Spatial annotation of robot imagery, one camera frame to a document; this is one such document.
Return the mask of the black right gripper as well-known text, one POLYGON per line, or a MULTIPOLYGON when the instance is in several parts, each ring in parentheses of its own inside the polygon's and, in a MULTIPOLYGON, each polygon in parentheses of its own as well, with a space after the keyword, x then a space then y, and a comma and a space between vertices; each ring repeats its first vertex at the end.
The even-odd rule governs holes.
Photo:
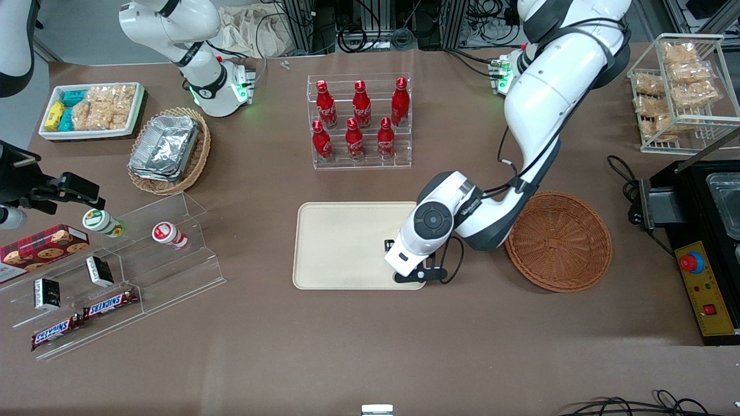
POLYGON ((104 210, 106 200, 99 197, 100 187, 74 173, 63 173, 56 180, 44 174, 39 167, 40 156, 2 141, 1 202, 27 210, 57 211, 58 200, 81 203, 96 210, 104 210), (55 181, 57 192, 53 190, 55 181))

